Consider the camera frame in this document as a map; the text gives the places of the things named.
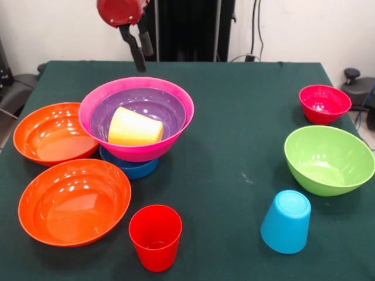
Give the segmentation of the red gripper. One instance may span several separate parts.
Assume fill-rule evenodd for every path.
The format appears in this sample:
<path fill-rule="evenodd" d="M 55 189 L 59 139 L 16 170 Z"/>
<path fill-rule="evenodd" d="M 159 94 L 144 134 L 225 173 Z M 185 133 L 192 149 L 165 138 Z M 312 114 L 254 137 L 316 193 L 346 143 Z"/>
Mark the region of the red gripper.
<path fill-rule="evenodd" d="M 129 45 L 136 69 L 146 72 L 144 56 L 154 55 L 151 38 L 147 28 L 147 17 L 144 9 L 147 0 L 98 0 L 97 10 L 102 20 L 108 25 L 119 28 L 122 39 Z M 130 24 L 137 23 L 141 48 L 136 38 L 129 31 Z"/>

